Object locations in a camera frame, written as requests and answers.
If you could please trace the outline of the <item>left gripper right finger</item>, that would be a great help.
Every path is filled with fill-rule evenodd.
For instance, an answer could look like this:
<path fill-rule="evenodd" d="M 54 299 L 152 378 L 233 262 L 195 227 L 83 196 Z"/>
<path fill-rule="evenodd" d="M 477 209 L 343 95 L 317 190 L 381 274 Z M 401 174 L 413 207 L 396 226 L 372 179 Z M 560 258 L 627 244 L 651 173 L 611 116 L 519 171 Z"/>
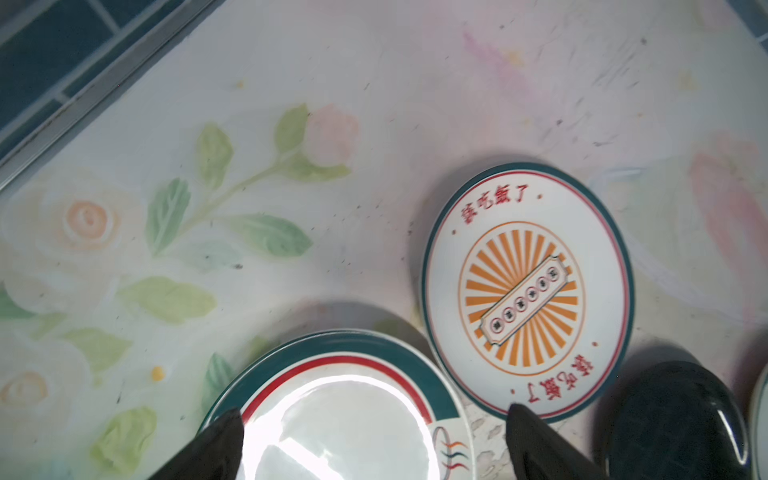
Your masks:
<path fill-rule="evenodd" d="M 509 407 L 505 440 L 517 479 L 608 479 L 525 405 Z"/>

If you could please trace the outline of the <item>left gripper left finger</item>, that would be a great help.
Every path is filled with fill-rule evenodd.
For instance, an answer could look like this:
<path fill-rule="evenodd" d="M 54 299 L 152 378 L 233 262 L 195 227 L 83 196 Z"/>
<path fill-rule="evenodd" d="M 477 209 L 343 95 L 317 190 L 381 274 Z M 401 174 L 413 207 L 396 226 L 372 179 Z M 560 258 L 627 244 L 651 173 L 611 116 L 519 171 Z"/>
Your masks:
<path fill-rule="evenodd" d="M 234 480 L 242 460 L 243 442 L 241 413 L 230 409 L 205 427 L 149 479 Z"/>

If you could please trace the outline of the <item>green red rim plate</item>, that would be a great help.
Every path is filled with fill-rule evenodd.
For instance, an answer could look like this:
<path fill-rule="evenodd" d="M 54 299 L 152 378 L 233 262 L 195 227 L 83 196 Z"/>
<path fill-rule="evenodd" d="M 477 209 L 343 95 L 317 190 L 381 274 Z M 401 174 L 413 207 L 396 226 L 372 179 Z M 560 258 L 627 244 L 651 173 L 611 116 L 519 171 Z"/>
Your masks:
<path fill-rule="evenodd" d="M 242 479 L 472 479 L 457 393 L 394 337 L 339 329 L 279 346 L 240 373 L 205 423 L 242 418 Z"/>

